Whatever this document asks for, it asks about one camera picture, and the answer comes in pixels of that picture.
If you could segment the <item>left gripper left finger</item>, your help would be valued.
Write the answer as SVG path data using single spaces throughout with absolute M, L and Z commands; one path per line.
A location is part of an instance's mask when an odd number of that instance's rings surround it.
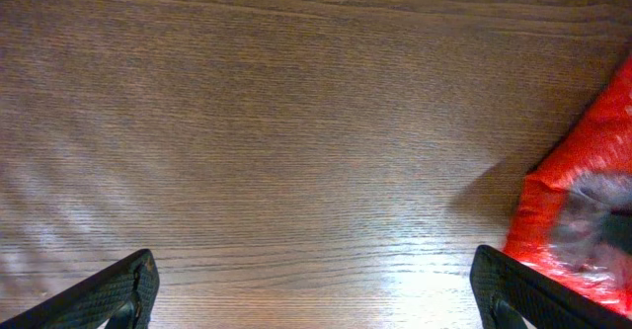
M 152 252 L 138 250 L 1 323 L 3 328 L 147 329 L 160 286 Z

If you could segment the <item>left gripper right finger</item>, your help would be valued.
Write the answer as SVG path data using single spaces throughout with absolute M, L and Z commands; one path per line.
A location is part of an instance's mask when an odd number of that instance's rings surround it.
M 631 320 L 526 267 L 477 247 L 470 285 L 484 329 L 627 329 Z

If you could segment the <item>red candy bag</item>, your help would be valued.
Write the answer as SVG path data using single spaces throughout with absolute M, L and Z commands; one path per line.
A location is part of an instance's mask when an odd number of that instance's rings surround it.
M 631 61 L 524 179 L 504 253 L 631 315 Z

